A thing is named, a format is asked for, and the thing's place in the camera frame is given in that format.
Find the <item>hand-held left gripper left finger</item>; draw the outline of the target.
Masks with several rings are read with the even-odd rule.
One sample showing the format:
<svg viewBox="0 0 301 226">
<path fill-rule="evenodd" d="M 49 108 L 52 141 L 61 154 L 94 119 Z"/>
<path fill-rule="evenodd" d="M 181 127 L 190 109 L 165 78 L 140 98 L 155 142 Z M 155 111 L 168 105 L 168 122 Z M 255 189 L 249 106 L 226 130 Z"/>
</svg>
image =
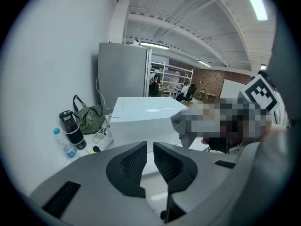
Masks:
<svg viewBox="0 0 301 226">
<path fill-rule="evenodd" d="M 147 163 L 147 142 L 131 144 L 132 148 L 114 156 L 106 166 L 109 182 L 123 195 L 145 198 L 140 186 L 142 172 Z"/>
</svg>

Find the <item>white power strip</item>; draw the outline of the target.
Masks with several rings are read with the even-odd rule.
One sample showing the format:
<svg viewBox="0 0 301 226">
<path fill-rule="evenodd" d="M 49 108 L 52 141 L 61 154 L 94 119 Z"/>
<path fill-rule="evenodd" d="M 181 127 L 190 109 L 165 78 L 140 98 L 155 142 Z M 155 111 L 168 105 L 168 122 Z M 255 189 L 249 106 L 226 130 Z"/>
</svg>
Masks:
<svg viewBox="0 0 301 226">
<path fill-rule="evenodd" d="M 100 129 L 92 139 L 92 146 L 96 145 L 101 151 L 106 150 L 113 143 L 110 125 Z"/>
</svg>

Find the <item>white whiteboard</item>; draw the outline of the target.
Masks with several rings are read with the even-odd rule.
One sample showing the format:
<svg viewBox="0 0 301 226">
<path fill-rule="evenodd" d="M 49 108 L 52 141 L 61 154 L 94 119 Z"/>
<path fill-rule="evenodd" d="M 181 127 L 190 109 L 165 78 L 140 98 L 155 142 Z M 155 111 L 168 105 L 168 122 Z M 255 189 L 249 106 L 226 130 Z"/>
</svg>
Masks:
<svg viewBox="0 0 301 226">
<path fill-rule="evenodd" d="M 240 90 L 245 86 L 245 84 L 231 81 L 228 79 L 224 79 L 222 90 L 220 93 L 219 98 L 237 98 L 239 95 Z"/>
</svg>

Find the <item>white metal shelving rack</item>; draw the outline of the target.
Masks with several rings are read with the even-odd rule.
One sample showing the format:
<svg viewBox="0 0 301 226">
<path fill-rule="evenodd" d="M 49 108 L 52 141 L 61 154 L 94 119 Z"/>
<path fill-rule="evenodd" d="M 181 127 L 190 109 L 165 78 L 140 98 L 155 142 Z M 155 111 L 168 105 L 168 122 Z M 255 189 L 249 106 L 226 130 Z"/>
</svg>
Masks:
<svg viewBox="0 0 301 226">
<path fill-rule="evenodd" d="M 188 70 L 165 62 L 151 62 L 151 75 L 158 75 L 159 90 L 162 96 L 169 96 L 174 99 L 178 96 L 179 91 L 184 87 L 184 82 L 191 84 L 194 70 Z"/>
</svg>

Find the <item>clear plastic water bottle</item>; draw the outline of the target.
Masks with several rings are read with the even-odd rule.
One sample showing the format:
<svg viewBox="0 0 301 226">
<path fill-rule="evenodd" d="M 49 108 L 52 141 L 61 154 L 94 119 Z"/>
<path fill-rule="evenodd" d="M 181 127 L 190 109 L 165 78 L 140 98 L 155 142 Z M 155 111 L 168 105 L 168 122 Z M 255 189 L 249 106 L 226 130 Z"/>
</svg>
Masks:
<svg viewBox="0 0 301 226">
<path fill-rule="evenodd" d="M 76 160 L 78 158 L 77 150 L 74 145 L 68 140 L 66 135 L 61 132 L 59 128 L 55 128 L 53 130 L 53 133 L 66 157 L 71 161 Z"/>
</svg>

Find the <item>black office chair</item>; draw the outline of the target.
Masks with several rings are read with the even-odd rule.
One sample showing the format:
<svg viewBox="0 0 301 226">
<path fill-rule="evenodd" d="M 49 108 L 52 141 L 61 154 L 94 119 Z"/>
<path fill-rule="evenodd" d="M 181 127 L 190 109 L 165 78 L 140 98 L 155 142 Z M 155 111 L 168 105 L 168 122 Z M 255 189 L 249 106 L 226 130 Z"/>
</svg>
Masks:
<svg viewBox="0 0 301 226">
<path fill-rule="evenodd" d="M 155 77 L 154 82 L 149 86 L 149 96 L 158 97 L 158 90 L 159 90 L 158 78 Z"/>
<path fill-rule="evenodd" d="M 196 91 L 196 84 L 191 84 L 188 88 L 186 96 L 183 98 L 183 102 L 191 102 L 195 91 Z"/>
</svg>

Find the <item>grey partition panel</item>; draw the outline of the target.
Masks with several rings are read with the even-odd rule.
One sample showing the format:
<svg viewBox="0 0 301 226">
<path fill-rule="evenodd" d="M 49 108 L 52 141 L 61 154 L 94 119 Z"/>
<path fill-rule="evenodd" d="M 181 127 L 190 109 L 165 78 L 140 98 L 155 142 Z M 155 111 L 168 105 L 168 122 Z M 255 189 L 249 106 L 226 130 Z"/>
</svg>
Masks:
<svg viewBox="0 0 301 226">
<path fill-rule="evenodd" d="M 100 43 L 97 89 L 105 111 L 118 97 L 147 97 L 152 50 L 120 43 Z"/>
</svg>

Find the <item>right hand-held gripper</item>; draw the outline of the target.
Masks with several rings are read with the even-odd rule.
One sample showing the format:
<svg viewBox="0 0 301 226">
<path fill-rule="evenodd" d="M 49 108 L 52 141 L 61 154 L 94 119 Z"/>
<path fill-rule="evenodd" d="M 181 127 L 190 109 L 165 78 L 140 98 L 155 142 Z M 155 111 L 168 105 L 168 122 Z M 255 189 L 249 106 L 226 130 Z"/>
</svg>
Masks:
<svg viewBox="0 0 301 226">
<path fill-rule="evenodd" d="M 271 86 L 260 74 L 242 87 L 238 98 L 258 105 L 264 114 L 272 114 L 280 105 Z"/>
</svg>

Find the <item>green striped tote bag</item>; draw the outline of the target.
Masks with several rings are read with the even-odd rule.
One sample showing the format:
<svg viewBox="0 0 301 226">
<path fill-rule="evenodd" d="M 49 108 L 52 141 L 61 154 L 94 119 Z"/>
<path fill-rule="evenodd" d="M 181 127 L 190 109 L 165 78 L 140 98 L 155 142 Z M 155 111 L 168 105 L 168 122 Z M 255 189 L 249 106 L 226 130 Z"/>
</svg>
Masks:
<svg viewBox="0 0 301 226">
<path fill-rule="evenodd" d="M 75 100 L 78 100 L 82 104 L 83 108 L 81 110 L 76 106 Z M 88 107 L 77 95 L 75 95 L 73 97 L 73 107 L 76 123 L 84 135 L 94 134 L 102 128 L 105 117 L 101 104 Z"/>
</svg>

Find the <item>black insulated bottle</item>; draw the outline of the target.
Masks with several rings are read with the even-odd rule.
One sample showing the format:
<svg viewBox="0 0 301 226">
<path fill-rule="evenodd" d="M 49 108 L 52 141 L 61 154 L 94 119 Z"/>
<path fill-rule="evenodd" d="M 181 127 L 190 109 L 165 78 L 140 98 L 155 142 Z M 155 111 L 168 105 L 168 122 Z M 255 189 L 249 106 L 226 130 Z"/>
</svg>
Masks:
<svg viewBox="0 0 301 226">
<path fill-rule="evenodd" d="M 83 150 L 87 143 L 84 139 L 84 135 L 75 121 L 76 114 L 70 110 L 63 111 L 59 114 L 59 119 L 62 122 L 64 131 L 77 150 Z"/>
</svg>

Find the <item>small wooden table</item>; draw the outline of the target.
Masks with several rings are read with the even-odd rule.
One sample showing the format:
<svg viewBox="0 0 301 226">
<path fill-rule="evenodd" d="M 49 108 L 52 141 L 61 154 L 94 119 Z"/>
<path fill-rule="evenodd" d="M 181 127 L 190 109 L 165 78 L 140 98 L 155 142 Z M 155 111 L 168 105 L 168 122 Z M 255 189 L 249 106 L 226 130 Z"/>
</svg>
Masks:
<svg viewBox="0 0 301 226">
<path fill-rule="evenodd" d="M 200 91 L 200 90 L 198 92 L 199 92 L 199 96 L 198 96 L 199 101 L 207 101 L 207 100 L 212 100 L 212 99 L 216 98 L 216 95 L 214 95 L 214 94 L 210 94 L 210 93 L 207 93 L 205 91 Z"/>
</svg>

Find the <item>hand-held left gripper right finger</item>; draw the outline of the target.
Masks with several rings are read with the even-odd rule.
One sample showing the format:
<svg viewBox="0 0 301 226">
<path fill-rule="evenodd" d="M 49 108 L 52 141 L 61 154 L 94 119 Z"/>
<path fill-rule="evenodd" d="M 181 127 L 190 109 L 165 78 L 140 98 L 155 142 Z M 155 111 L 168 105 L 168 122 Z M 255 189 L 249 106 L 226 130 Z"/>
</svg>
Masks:
<svg viewBox="0 0 301 226">
<path fill-rule="evenodd" d="M 188 149 L 176 145 L 154 142 L 155 165 L 174 194 L 186 190 L 198 174 L 197 164 L 188 156 Z"/>
</svg>

